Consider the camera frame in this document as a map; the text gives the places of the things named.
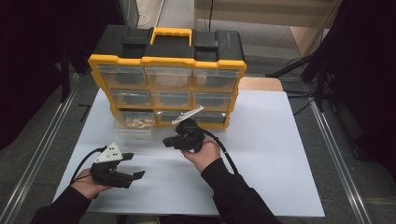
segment black cable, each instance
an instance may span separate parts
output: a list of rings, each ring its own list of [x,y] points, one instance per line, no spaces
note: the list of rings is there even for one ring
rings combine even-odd
[[[310,91],[289,91],[289,90],[283,90],[285,93],[311,93]]]
[[[81,168],[81,166],[84,164],[84,162],[85,162],[93,153],[95,153],[95,152],[100,152],[100,153],[102,153],[106,148],[107,148],[107,147],[99,147],[99,148],[95,149],[94,151],[88,153],[88,155],[85,156],[84,159],[82,159],[82,161],[79,163],[79,165],[78,165],[76,171],[74,172],[74,174],[73,174],[73,176],[72,176],[72,179],[70,180],[70,184],[73,184],[73,182],[75,181],[75,178],[76,178],[76,176],[77,176],[77,174],[78,174],[78,171],[79,171],[79,169]]]
[[[213,12],[213,0],[210,5],[210,14],[209,14],[209,33],[210,33],[210,25],[212,24],[212,12]]]
[[[296,115],[300,114],[303,110],[305,110],[314,101],[315,101],[314,99],[309,100],[308,103],[305,106],[303,106],[301,109],[299,109],[296,112],[294,112],[293,116],[296,116]]]
[[[301,60],[302,58],[293,58],[293,59],[290,59],[290,60],[288,61],[288,63],[286,63],[286,67],[289,66],[289,64],[291,63],[291,61],[296,60],[296,59]],[[298,76],[297,74],[294,74],[294,73],[292,73],[291,71],[289,71],[289,73],[292,74],[292,75],[295,76],[295,77]]]
[[[81,176],[81,177],[75,179],[73,182],[76,182],[76,181],[78,181],[78,180],[80,180],[80,179],[82,179],[82,178],[88,177],[88,176],[90,176],[90,175],[92,175],[92,174],[88,174],[88,175]]]
[[[227,158],[228,163],[230,163],[231,168],[233,168],[233,173],[234,174],[239,174],[238,170],[236,169],[235,164],[233,163],[233,159],[231,159],[230,154],[228,153],[227,149],[225,148],[225,146],[220,142],[220,140],[213,134],[210,133],[209,131],[205,130],[205,129],[201,129],[202,132],[206,135],[208,135],[209,137],[213,138],[213,140],[215,140],[215,142],[219,145],[219,147],[221,148],[222,152],[224,153],[225,157]]]

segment plastic drawer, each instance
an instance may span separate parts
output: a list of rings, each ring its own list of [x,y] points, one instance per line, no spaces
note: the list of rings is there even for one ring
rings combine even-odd
[[[96,68],[110,89],[147,88],[142,66],[97,65]]]
[[[155,117],[160,123],[171,123],[180,116],[182,112],[187,112],[187,110],[156,110]]]
[[[198,91],[232,92],[238,70],[193,69],[193,87]]]
[[[117,105],[151,106],[149,91],[110,90]]]
[[[227,117],[226,112],[201,111],[193,116],[199,123],[224,123]]]
[[[206,110],[226,111],[233,95],[225,92],[195,92],[194,107],[202,105]]]
[[[151,91],[155,106],[189,107],[189,91]]]
[[[114,120],[113,130],[125,139],[150,139],[155,124],[152,110],[120,109]]]
[[[189,90],[191,86],[190,68],[147,66],[145,73],[152,89]]]

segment wrist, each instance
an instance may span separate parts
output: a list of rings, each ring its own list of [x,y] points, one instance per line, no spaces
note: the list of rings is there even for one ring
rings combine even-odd
[[[86,183],[81,183],[78,181],[74,182],[70,187],[78,191],[88,200],[92,200],[99,194],[99,192],[97,192],[94,186]]]
[[[214,191],[222,189],[233,178],[227,170],[222,158],[210,163],[202,172],[201,177]]]

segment floor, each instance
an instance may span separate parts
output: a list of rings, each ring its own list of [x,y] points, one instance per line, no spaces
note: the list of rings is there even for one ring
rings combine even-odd
[[[142,9],[140,13],[145,16],[149,15],[150,7],[145,7],[144,2],[156,6],[151,8],[155,8],[161,16],[153,13],[150,21],[156,21],[163,27],[192,28],[192,0],[153,1],[155,0],[138,2],[139,8]],[[197,29],[204,31],[207,23],[206,20],[198,21]],[[224,21],[212,21],[211,25],[212,31],[225,29],[240,33],[247,60],[247,76],[264,77],[265,74],[275,72],[300,57],[289,27]],[[315,88],[315,82],[305,84],[300,80],[299,75],[303,70],[296,69],[280,78],[285,91],[311,91]],[[92,104],[98,90],[90,75],[74,76],[72,80],[72,100],[60,105],[62,90],[57,90],[26,125],[19,138],[0,151],[0,211],[5,211],[6,208],[9,210],[7,202],[12,193],[27,192],[21,196],[22,203],[11,209],[15,211],[10,216],[10,220],[13,221],[4,221],[3,213],[0,223],[28,223],[38,207],[52,202],[84,125],[84,114],[87,110],[87,106],[84,105]],[[327,102],[323,104],[324,112],[318,113],[315,105],[309,104],[308,101],[307,97],[292,98],[290,106],[293,112],[304,108],[295,115],[295,121],[326,217],[279,219],[283,223],[396,223],[396,184],[389,172],[375,161],[357,160],[342,123],[328,107]],[[54,116],[61,117],[62,122],[51,123]],[[320,125],[323,120],[329,129],[327,132],[323,132],[323,126]],[[48,133],[48,128],[53,128],[55,132]],[[48,136],[49,141],[43,142],[43,136]],[[35,154],[38,149],[44,151],[44,159],[35,164],[29,163],[32,158],[40,156]],[[350,175],[351,183],[345,183],[345,172],[342,169],[340,171],[337,161],[334,162],[337,159],[334,158],[334,150],[339,152],[338,164],[341,161],[345,165],[345,172]],[[29,179],[26,174],[34,166],[39,169],[31,174],[32,180],[22,183],[21,180]],[[360,196],[358,198],[363,201],[364,207],[358,207],[358,210],[366,212],[363,216],[367,216],[368,219],[356,216],[359,211],[356,211],[356,206],[349,200],[354,198],[348,194],[350,191],[347,188],[350,187],[355,188],[356,191],[353,192],[357,192]],[[128,221],[137,223],[148,222],[151,219],[131,217]],[[81,223],[117,223],[117,216],[87,214]]]

